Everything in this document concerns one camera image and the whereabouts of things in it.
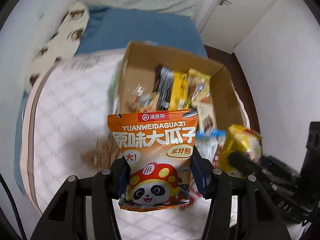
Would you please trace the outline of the orange panda sunflower seed bag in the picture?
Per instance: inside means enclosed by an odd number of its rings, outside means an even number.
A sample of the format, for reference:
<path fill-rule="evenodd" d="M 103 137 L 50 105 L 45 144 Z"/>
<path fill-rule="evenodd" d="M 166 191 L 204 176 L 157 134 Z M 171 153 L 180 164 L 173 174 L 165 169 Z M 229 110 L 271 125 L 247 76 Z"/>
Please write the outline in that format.
<path fill-rule="evenodd" d="M 131 168 L 118 204 L 147 212 L 189 203 L 194 109 L 109 115 L 107 125 Z"/>

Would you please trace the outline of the bear print white pillow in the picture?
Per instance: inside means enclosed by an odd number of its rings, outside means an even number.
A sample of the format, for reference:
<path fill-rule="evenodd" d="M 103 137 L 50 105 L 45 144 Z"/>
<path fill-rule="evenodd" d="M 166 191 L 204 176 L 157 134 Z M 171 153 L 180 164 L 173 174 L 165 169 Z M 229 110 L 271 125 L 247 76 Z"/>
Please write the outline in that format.
<path fill-rule="evenodd" d="M 82 2 L 74 3 L 65 14 L 61 25 L 33 59 L 24 80 L 24 89 L 30 92 L 38 75 L 47 71 L 56 61 L 75 55 L 87 28 L 89 9 Z"/>

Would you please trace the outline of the blue bed sheet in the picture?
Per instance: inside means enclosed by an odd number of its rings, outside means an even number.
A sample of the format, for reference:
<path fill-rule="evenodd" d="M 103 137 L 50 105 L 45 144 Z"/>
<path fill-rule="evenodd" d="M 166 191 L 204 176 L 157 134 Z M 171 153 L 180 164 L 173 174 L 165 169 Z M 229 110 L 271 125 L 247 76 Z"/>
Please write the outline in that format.
<path fill-rule="evenodd" d="M 111 7 L 88 9 L 87 28 L 78 50 L 71 58 L 97 51 L 126 49 L 131 41 L 166 46 L 206 57 L 206 51 L 195 23 L 187 16 Z M 31 91 L 24 93 L 16 129 L 15 178 L 21 191 L 25 194 L 27 192 L 23 185 L 20 159 L 23 121 L 30 93 Z"/>

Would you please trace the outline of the blue printed cardboard box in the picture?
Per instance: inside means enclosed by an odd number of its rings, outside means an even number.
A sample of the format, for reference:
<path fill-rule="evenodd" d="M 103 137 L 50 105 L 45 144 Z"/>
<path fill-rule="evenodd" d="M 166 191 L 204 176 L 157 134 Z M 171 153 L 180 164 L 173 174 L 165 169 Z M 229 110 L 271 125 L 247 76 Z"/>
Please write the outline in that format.
<path fill-rule="evenodd" d="M 117 96 L 119 114 L 199 107 L 205 131 L 250 126 L 227 67 L 175 48 L 129 42 Z"/>

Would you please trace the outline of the red white barcode packet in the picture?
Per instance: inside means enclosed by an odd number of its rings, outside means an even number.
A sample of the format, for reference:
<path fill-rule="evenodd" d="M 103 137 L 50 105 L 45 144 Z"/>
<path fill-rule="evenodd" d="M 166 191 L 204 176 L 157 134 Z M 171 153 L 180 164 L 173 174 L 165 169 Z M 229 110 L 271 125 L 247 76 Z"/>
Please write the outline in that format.
<path fill-rule="evenodd" d="M 199 199 L 202 198 L 202 194 L 197 190 L 195 179 L 193 174 L 190 175 L 190 185 L 189 185 L 189 205 L 195 204 Z"/>

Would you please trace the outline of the yellow rice cracker packet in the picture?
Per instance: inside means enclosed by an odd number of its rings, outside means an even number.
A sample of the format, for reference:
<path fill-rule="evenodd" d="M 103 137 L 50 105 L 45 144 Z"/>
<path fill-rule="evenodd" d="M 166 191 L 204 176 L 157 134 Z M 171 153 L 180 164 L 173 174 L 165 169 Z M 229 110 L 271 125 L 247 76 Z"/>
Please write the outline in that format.
<path fill-rule="evenodd" d="M 244 178 L 244 174 L 229 163 L 228 157 L 233 152 L 240 152 L 249 160 L 260 164 L 262 158 L 261 136 L 254 130 L 242 125 L 231 125 L 227 129 L 226 140 L 219 153 L 216 168 L 236 178 Z"/>

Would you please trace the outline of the white floral quilted blanket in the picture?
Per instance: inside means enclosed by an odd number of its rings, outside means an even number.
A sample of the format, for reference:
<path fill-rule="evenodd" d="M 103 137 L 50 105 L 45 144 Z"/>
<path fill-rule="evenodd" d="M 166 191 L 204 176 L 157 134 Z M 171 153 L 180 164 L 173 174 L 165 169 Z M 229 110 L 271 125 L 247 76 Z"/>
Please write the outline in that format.
<path fill-rule="evenodd" d="M 128 112 L 133 90 L 152 91 L 160 64 L 187 72 L 194 68 L 211 77 L 216 124 L 249 126 L 228 69 L 220 62 L 166 46 L 131 42 L 126 49 L 82 54 L 56 62 L 42 72 L 27 102 L 22 128 L 20 168 L 33 205 L 44 212 L 68 176 L 95 175 L 80 160 L 108 137 L 107 115 Z"/>

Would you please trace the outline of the long yellow snack bag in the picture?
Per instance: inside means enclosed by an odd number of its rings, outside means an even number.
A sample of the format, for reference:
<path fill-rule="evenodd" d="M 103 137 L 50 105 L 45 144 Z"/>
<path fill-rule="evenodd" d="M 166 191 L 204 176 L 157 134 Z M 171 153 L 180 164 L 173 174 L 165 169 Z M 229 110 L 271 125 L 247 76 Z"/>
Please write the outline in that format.
<path fill-rule="evenodd" d="M 174 80 L 172 84 L 169 110 L 183 110 L 188 108 L 188 88 L 189 76 L 187 73 L 173 72 Z"/>

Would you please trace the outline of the beige chocolate wafer packet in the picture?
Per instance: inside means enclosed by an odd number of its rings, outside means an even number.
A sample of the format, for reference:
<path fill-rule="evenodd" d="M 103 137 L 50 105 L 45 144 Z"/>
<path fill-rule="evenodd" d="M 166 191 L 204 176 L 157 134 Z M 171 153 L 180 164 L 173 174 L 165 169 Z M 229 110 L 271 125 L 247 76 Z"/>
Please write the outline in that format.
<path fill-rule="evenodd" d="M 213 130 L 216 130 L 216 118 L 214 107 L 211 104 L 199 103 L 197 105 L 199 132 L 209 136 Z"/>

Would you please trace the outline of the black grey snack bag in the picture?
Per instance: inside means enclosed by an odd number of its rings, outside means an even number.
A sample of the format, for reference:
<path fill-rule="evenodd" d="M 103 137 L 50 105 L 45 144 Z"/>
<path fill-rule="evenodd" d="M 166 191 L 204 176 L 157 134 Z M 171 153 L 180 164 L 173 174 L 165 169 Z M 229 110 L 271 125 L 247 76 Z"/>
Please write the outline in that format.
<path fill-rule="evenodd" d="M 156 69 L 156 81 L 153 91 L 159 95 L 157 109 L 167 111 L 170 106 L 172 87 L 174 82 L 174 72 L 169 68 L 159 65 Z"/>

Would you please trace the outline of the white door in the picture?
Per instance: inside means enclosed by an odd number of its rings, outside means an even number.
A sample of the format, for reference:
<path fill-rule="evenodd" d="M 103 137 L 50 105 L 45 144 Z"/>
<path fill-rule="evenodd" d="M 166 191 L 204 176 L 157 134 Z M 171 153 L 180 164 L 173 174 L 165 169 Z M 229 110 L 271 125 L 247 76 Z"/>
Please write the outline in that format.
<path fill-rule="evenodd" d="M 228 0 L 232 5 L 219 5 L 214 9 L 201 29 L 202 42 L 210 47 L 233 53 L 256 27 L 275 0 Z"/>

